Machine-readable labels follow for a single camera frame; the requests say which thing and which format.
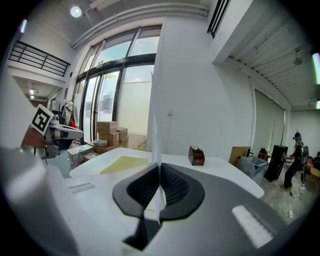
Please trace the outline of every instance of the white table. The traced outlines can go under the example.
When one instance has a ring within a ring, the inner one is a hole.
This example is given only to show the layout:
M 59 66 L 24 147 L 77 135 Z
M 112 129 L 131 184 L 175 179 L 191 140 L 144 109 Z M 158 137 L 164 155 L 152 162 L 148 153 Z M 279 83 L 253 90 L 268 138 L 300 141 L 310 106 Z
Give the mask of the white table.
M 99 175 L 103 169 L 114 163 L 122 156 L 146 158 L 149 159 L 149 163 L 152 162 L 152 153 L 150 152 L 118 147 L 81 164 L 70 171 L 69 175 L 72 178 Z M 261 198 L 264 195 L 264 190 L 251 178 L 232 164 L 219 157 L 206 157 L 204 166 L 192 166 L 187 156 L 162 154 L 161 162 L 190 168 L 199 172 L 224 178 L 237 184 L 256 198 Z

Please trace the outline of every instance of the balcony railing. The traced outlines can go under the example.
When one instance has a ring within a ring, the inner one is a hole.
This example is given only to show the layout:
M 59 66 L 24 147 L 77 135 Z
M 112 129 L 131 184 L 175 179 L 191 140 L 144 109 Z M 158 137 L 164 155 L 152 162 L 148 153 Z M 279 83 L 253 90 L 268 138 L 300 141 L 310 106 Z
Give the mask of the balcony railing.
M 27 43 L 16 41 L 9 60 L 20 62 L 64 77 L 70 63 Z
M 207 32 L 215 38 L 216 33 L 218 31 L 221 20 L 226 12 L 230 0 L 218 0 L 216 7 L 213 12 L 213 16 L 208 27 Z

